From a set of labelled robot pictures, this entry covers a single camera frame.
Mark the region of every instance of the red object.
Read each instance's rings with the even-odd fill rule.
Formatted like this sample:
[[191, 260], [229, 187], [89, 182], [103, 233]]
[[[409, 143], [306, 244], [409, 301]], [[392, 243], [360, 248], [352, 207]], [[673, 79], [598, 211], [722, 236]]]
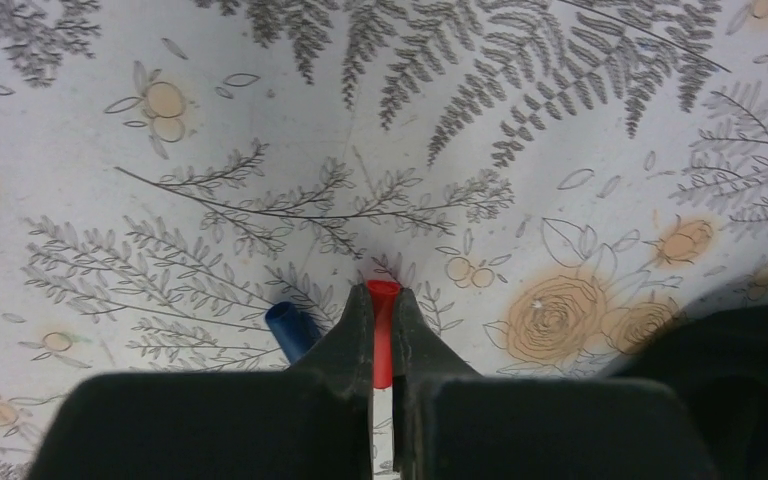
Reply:
[[396, 282], [366, 282], [375, 311], [375, 346], [373, 348], [372, 386], [384, 389], [393, 385], [393, 351], [390, 331], [393, 328], [393, 304], [402, 286]]

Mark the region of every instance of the blue cylinder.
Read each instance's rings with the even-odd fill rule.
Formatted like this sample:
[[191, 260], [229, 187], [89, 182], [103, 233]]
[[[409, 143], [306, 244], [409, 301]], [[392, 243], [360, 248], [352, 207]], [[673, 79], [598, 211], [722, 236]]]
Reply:
[[296, 306], [290, 302], [276, 303], [266, 311], [266, 325], [278, 341], [290, 364], [296, 361], [315, 343], [307, 322]]

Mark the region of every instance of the red marker cap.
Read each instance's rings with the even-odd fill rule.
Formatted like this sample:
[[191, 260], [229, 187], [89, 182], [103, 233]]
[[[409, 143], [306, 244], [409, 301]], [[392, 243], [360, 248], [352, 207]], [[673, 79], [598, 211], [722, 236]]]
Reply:
[[393, 385], [393, 352], [390, 331], [393, 327], [393, 304], [402, 286], [396, 282], [366, 282], [375, 311], [375, 347], [373, 349], [372, 385], [384, 389]]

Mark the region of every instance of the orange flower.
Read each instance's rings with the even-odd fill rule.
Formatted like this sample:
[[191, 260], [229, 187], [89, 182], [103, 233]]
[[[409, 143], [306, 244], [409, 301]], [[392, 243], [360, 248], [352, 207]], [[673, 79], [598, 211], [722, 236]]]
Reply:
[[713, 237], [714, 229], [709, 222], [696, 220], [682, 225], [679, 217], [678, 225], [667, 238], [652, 243], [657, 251], [656, 262], [658, 265], [664, 262], [670, 265], [677, 262], [693, 263], [708, 248]]
[[599, 331], [605, 310], [605, 292], [598, 285], [563, 275], [546, 280], [508, 312], [508, 353], [565, 370]]
[[602, 318], [602, 332], [617, 350], [634, 354], [655, 336], [674, 327], [678, 317], [678, 305], [672, 298], [666, 305], [643, 302], [608, 312]]

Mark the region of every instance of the blue marker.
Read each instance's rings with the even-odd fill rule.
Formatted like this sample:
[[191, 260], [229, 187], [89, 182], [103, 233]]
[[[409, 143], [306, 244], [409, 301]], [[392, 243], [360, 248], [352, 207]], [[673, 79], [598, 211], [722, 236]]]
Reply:
[[310, 315], [299, 313], [290, 302], [276, 303], [267, 310], [266, 325], [290, 364], [302, 358], [320, 338], [319, 329]]

